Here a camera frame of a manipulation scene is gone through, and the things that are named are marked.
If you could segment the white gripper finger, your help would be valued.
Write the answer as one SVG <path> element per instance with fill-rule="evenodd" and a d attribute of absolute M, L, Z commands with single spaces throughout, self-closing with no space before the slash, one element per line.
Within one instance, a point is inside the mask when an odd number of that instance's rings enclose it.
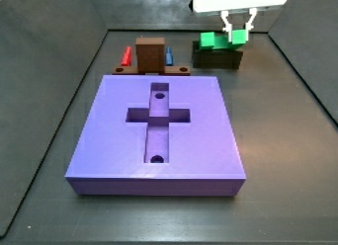
<path fill-rule="evenodd" d="M 253 20 L 256 18 L 256 15 L 257 15 L 257 8 L 249 8 L 249 19 L 248 19 L 248 21 L 245 23 L 245 31 L 247 31 L 247 33 L 253 28 Z"/>
<path fill-rule="evenodd" d="M 223 32 L 227 33 L 228 42 L 232 42 L 232 24 L 228 21 L 228 16 L 229 16 L 228 11 L 221 11 L 220 12 L 220 19 L 221 19 L 223 24 L 224 24 Z"/>

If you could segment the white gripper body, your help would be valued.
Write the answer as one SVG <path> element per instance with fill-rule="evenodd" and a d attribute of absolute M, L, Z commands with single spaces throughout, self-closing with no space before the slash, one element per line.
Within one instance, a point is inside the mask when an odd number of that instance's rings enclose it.
<path fill-rule="evenodd" d="M 195 13 L 267 9 L 283 5 L 285 0 L 192 0 Z"/>

